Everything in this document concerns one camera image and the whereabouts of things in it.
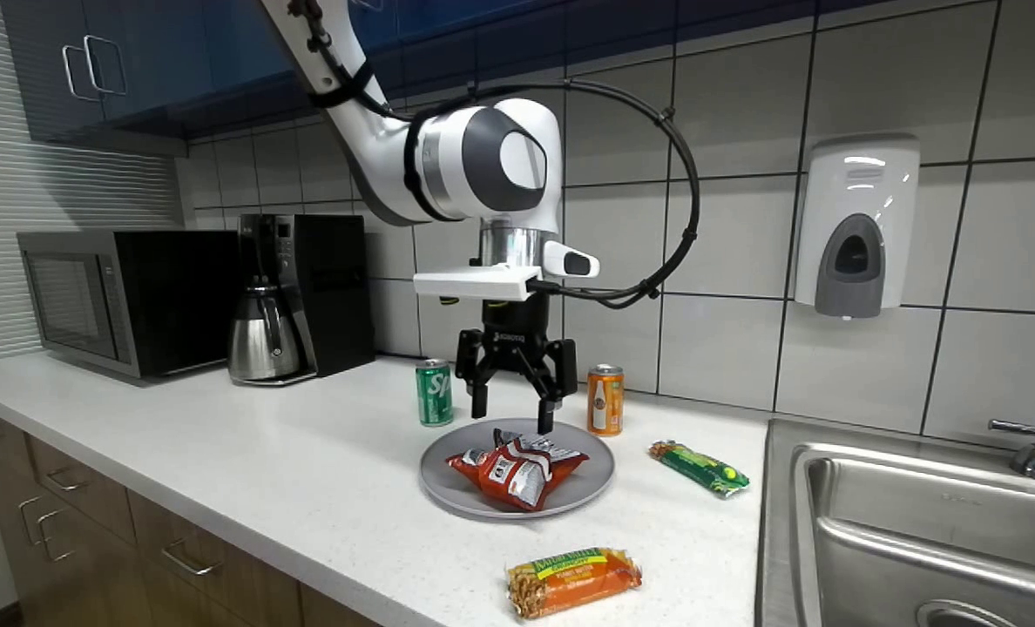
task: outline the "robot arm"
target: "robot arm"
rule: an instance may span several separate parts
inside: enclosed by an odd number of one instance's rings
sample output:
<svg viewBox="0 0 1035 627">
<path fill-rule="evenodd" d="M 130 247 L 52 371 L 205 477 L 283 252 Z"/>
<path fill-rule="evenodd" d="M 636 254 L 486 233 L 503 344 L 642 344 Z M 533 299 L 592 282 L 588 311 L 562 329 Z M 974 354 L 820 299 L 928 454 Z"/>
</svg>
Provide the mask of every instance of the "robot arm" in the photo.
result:
<svg viewBox="0 0 1035 627">
<path fill-rule="evenodd" d="M 378 218 L 483 218 L 483 266 L 422 270 L 415 291 L 521 301 L 539 278 L 599 275 L 595 259 L 557 239 L 562 140 L 549 109 L 504 98 L 404 123 L 383 109 L 348 0 L 260 4 L 355 156 Z"/>
</svg>

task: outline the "backsplash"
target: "backsplash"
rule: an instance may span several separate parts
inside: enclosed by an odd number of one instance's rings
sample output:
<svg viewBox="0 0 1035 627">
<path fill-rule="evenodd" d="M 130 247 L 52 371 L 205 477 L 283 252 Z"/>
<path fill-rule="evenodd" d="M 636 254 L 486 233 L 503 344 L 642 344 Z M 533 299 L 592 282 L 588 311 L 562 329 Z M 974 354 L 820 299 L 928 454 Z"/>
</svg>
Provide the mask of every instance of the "backsplash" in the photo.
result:
<svg viewBox="0 0 1035 627">
<path fill-rule="evenodd" d="M 703 173 L 700 239 L 666 295 L 552 307 L 583 368 L 621 361 L 645 392 L 946 439 L 1004 443 L 988 416 L 1035 422 L 1035 0 L 895 0 L 543 77 L 671 109 Z M 599 285 L 633 282 L 679 236 L 681 173 L 624 109 L 546 103 L 563 118 L 563 239 L 602 259 Z M 874 320 L 829 320 L 791 301 L 803 154 L 871 133 L 924 148 L 904 291 Z M 454 357 L 456 329 L 478 326 L 472 307 L 412 291 L 412 270 L 472 254 L 472 223 L 375 223 L 326 123 L 198 140 L 177 171 L 190 226 L 361 212 L 383 350 Z"/>
<path fill-rule="evenodd" d="M 37 350 L 16 230 L 180 226 L 159 156 L 90 154 L 26 140 L 0 18 L 0 354 Z"/>
</svg>

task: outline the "white countertop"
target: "white countertop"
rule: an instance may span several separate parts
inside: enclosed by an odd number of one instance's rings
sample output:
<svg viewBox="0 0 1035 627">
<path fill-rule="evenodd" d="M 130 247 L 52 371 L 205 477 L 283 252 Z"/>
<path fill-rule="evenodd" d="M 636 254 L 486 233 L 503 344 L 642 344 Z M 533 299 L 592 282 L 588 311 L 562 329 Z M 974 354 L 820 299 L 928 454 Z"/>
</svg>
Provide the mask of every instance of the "white countertop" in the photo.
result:
<svg viewBox="0 0 1035 627">
<path fill-rule="evenodd" d="M 465 407 L 456 387 L 450 429 L 471 423 Z M 492 416 L 533 407 L 525 383 L 492 383 Z M 583 411 L 569 396 L 557 422 L 583 423 Z M 624 413 L 602 498 L 557 517 L 478 523 L 417 488 L 417 455 L 450 429 L 417 423 L 404 357 L 289 389 L 240 389 L 223 368 L 133 387 L 52 354 L 0 357 L 0 416 L 375 623 L 515 623 L 512 563 L 621 548 L 645 570 L 636 593 L 535 623 L 748 627 L 765 416 L 658 396 L 626 396 Z M 655 439 L 703 448 L 752 488 L 717 501 L 658 465 Z"/>
</svg>

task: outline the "coffee carafe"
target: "coffee carafe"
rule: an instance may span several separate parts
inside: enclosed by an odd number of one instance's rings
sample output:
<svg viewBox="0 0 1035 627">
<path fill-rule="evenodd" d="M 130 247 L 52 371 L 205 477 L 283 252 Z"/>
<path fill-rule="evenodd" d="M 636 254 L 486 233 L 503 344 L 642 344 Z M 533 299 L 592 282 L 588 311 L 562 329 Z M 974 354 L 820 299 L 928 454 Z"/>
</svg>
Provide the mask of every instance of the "coffee carafe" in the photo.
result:
<svg viewBox="0 0 1035 627">
<path fill-rule="evenodd" d="M 295 329 L 279 285 L 254 278 L 235 307 L 230 337 L 230 379 L 240 387 L 295 376 L 303 364 Z"/>
</svg>

